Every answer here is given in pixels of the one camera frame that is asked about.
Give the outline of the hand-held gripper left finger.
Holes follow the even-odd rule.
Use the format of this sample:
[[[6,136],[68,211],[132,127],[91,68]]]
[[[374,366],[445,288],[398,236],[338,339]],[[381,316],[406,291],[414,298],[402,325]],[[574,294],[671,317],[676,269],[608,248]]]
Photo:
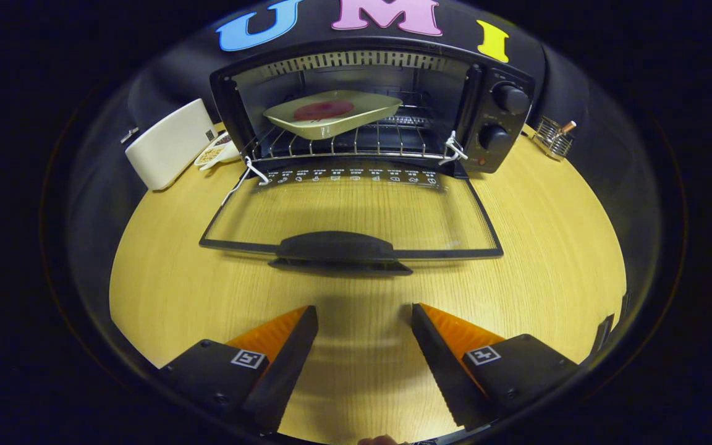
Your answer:
[[[276,433],[318,333],[302,306],[225,343],[203,339],[161,367],[184,399],[259,433]]]

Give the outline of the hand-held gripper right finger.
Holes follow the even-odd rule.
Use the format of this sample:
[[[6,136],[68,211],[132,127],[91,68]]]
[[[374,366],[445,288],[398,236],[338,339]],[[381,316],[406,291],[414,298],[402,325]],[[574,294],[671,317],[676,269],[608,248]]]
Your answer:
[[[528,408],[579,370],[531,334],[503,338],[421,302],[410,327],[453,420],[467,431]]]

